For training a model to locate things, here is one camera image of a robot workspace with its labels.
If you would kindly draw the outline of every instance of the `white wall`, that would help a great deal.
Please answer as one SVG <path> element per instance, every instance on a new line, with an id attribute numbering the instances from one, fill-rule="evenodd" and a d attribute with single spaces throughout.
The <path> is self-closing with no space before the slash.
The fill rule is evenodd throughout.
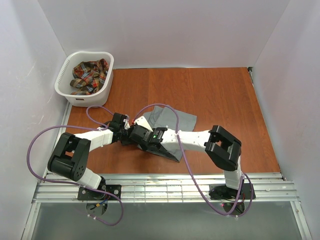
<path id="1" fill-rule="evenodd" d="M 289 0 L 38 0 L 66 54 L 116 68 L 253 66 Z"/>
<path id="2" fill-rule="evenodd" d="M 66 55 L 36 0 L 0 1 L 0 239 L 21 238 L 37 181 L 26 152 L 40 130 L 61 122 L 65 101 L 54 90 Z M 43 174 L 57 131 L 36 144 Z"/>
<path id="3" fill-rule="evenodd" d="M 291 0 L 254 70 L 282 173 L 294 180 L 314 239 L 320 216 L 320 2 Z"/>

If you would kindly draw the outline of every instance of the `gray cloth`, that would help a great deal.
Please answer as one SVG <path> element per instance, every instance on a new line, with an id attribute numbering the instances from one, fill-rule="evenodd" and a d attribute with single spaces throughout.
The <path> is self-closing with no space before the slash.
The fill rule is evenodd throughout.
<path id="1" fill-rule="evenodd" d="M 183 111 L 176 111 L 179 116 L 179 130 L 192 132 L 197 122 L 197 116 L 185 113 Z M 175 113 L 167 107 L 162 108 L 159 106 L 155 106 L 153 111 L 145 112 L 143 116 L 148 121 L 151 128 L 167 127 L 173 130 L 176 129 L 177 117 Z M 152 153 L 162 157 L 166 157 L 161 153 Z M 176 158 L 177 162 L 180 162 L 182 158 L 181 150 L 177 149 L 174 151 L 169 151 L 169 153 L 171 153 Z"/>

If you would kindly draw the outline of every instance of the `orange wooden surface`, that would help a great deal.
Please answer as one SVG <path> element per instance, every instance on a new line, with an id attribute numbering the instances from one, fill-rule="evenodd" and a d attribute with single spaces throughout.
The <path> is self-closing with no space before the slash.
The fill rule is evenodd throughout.
<path id="1" fill-rule="evenodd" d="M 144 106 L 169 104 L 197 116 L 194 131 L 221 125 L 242 141 L 241 168 L 246 173 L 280 172 L 250 76 L 246 68 L 116 69 L 107 103 L 112 112 L 133 118 Z M 112 119 L 101 108 L 90 109 L 100 122 Z M 72 107 L 69 125 L 96 128 L 86 108 Z M 81 133 L 67 129 L 69 133 Z M 195 174 L 221 173 L 205 154 L 186 151 Z M 182 159 L 143 152 L 120 142 L 90 152 L 87 167 L 99 174 L 185 174 Z"/>

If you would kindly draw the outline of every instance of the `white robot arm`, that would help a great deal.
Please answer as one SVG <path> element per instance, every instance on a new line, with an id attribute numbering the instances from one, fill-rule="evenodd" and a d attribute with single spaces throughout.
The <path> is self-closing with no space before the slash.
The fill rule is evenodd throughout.
<path id="1" fill-rule="evenodd" d="M 221 126 L 200 132 L 178 132 L 185 150 L 204 152 L 223 170 L 225 187 L 237 191 L 243 175 L 240 166 L 241 142 Z M 129 125 L 128 117 L 115 113 L 108 129 L 79 134 L 63 133 L 48 162 L 48 170 L 83 186 L 100 189 L 105 180 L 87 168 L 89 152 L 121 141 L 122 145 L 138 144 L 144 151 L 163 153 L 180 149 L 177 133 L 166 127 L 152 129 L 142 116 Z"/>

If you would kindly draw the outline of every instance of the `purple cable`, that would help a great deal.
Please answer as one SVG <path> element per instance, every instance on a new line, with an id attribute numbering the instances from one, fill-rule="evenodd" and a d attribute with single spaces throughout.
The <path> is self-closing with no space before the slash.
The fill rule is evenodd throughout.
<path id="1" fill-rule="evenodd" d="M 91 109 L 91 108 L 102 108 L 102 109 L 106 110 L 108 113 L 110 113 L 111 115 L 113 115 L 113 113 L 112 113 L 109 109 L 105 108 L 104 106 L 100 106 L 100 105 L 91 105 L 91 106 L 88 106 L 88 107 L 86 108 L 86 110 L 85 110 L 85 113 L 86 113 L 87 117 L 88 117 L 92 122 L 94 122 L 94 123 L 96 123 L 96 124 L 99 124 L 99 125 L 102 125 L 102 126 L 104 126 L 105 128 L 108 128 L 107 125 L 105 125 L 105 124 L 102 123 L 102 122 L 99 122 L 99 121 L 94 120 L 94 119 L 89 115 L 89 109 Z"/>
<path id="2" fill-rule="evenodd" d="M 80 186 L 79 183 L 76 183 L 76 182 L 72 182 L 72 181 L 58 181 L 58 180 L 51 180 L 51 179 L 46 179 L 42 176 L 39 176 L 38 174 L 36 174 L 34 172 L 34 170 L 32 169 L 31 167 L 31 164 L 30 164 L 30 152 L 31 152 L 31 148 L 32 146 L 34 145 L 35 141 L 37 140 L 38 137 L 40 137 L 43 133 L 51 130 L 51 129 L 58 129 L 58 128 L 72 128 L 72 129 L 84 129 L 84 130 L 89 130 L 89 131 L 99 131 L 97 128 L 89 128 L 89 127 L 82 127 L 82 126 L 72 126 L 72 125 L 57 125 L 57 126 L 51 126 L 51 127 L 48 127 L 44 130 L 42 130 L 41 132 L 39 132 L 31 141 L 29 147 L 28 147 L 28 150 L 27 150 L 27 153 L 26 153 L 26 164 L 27 164 L 27 167 L 30 171 L 30 173 L 35 176 L 37 179 L 40 179 L 42 181 L 45 181 L 45 182 L 50 182 L 50 183 L 56 183 L 56 184 L 72 184 L 72 185 L 76 185 L 76 186 Z M 84 188 L 88 189 L 88 190 L 91 190 L 91 191 L 95 191 L 97 193 L 103 193 L 103 194 L 106 194 L 106 195 L 109 195 L 111 197 L 114 197 L 117 201 L 119 201 L 120 203 L 120 206 L 121 206 L 121 215 L 119 217 L 119 219 L 114 222 L 114 223 L 109 223 L 109 222 L 106 222 L 104 221 L 103 219 L 100 219 L 98 217 L 95 217 L 93 215 L 90 214 L 90 216 L 100 222 L 102 222 L 103 224 L 105 225 L 108 225 L 108 226 L 115 226 L 117 225 L 121 219 L 123 218 L 124 216 L 124 205 L 122 203 L 122 201 L 120 200 L 120 198 L 118 198 L 116 195 L 110 193 L 110 192 L 106 192 L 106 191 L 101 191 L 101 190 L 98 190 L 98 189 L 93 189 L 91 187 L 87 187 L 87 186 L 83 186 Z"/>
<path id="3" fill-rule="evenodd" d="M 144 111 L 145 109 L 147 109 L 147 108 L 149 108 L 149 107 L 152 107 L 152 106 L 164 106 L 164 107 L 167 107 L 167 108 L 171 109 L 171 110 L 174 112 L 174 114 L 175 114 L 175 116 L 176 116 L 175 132 L 178 133 L 178 131 L 179 131 L 179 116 L 178 116 L 178 113 L 177 113 L 177 111 L 176 111 L 173 107 L 171 107 L 171 106 L 169 106 L 169 105 L 166 105 L 166 104 L 154 103 L 154 104 L 150 104 L 150 105 L 148 105 L 148 106 L 145 106 L 144 108 L 142 108 L 142 109 L 137 113 L 137 115 L 135 116 L 134 120 L 140 115 L 140 113 L 141 113 L 142 111 Z M 240 192 L 241 192 L 242 182 L 243 182 L 244 177 L 241 176 L 241 178 L 240 178 L 239 189 L 238 189 L 238 192 L 237 192 L 237 194 L 236 194 L 234 203 L 233 203 L 232 208 L 230 209 L 230 211 L 224 212 L 224 211 L 221 211 L 221 210 L 215 208 L 215 207 L 210 203 L 210 201 L 206 198 L 206 196 L 204 195 L 204 193 L 201 191 L 199 185 L 197 184 L 197 181 L 196 181 L 196 179 L 195 179 L 195 177 L 194 177 L 194 175 L 193 175 L 193 173 L 192 173 L 192 171 L 191 171 L 190 165 L 189 165 L 189 163 L 188 163 L 187 156 L 186 156 L 185 150 L 184 150 L 184 146 L 183 146 L 182 143 L 181 143 L 181 139 L 180 139 L 179 134 L 177 134 L 177 140 L 178 140 L 178 143 L 179 143 L 179 147 L 180 147 L 180 149 L 181 149 L 181 151 L 182 151 L 182 155 L 183 155 L 183 158 L 184 158 L 184 162 L 185 162 L 186 168 L 187 168 L 187 170 L 188 170 L 188 172 L 189 172 L 189 175 L 190 175 L 190 177 L 192 178 L 192 181 L 194 182 L 194 185 L 195 185 L 195 187 L 197 188 L 197 190 L 199 191 L 199 193 L 200 193 L 201 197 L 203 198 L 203 200 L 209 205 L 209 207 L 210 207 L 211 209 L 213 209 L 213 210 L 214 210 L 215 212 L 217 212 L 218 214 L 223 215 L 223 216 L 228 216 L 228 215 L 230 215 L 230 214 L 235 210 L 235 208 L 236 208 L 236 206 L 237 206 L 237 203 L 238 203 L 238 200 L 239 200 L 239 196 L 240 196 Z M 250 183 L 250 187 L 251 187 L 251 198 L 250 198 L 250 203 L 249 203 L 247 209 L 246 209 L 243 213 L 241 213 L 240 215 L 238 215 L 238 217 L 241 217 L 241 216 L 243 216 L 245 213 L 247 213 L 247 211 L 249 210 L 249 208 L 250 208 L 250 206 L 251 206 L 251 203 L 252 203 L 252 200 L 253 200 L 253 196 L 254 196 L 253 185 L 252 185 L 252 183 L 251 183 L 248 175 L 245 174 L 245 173 L 244 173 L 244 175 L 245 175 L 245 177 L 248 179 L 248 181 L 249 181 L 249 183 Z"/>

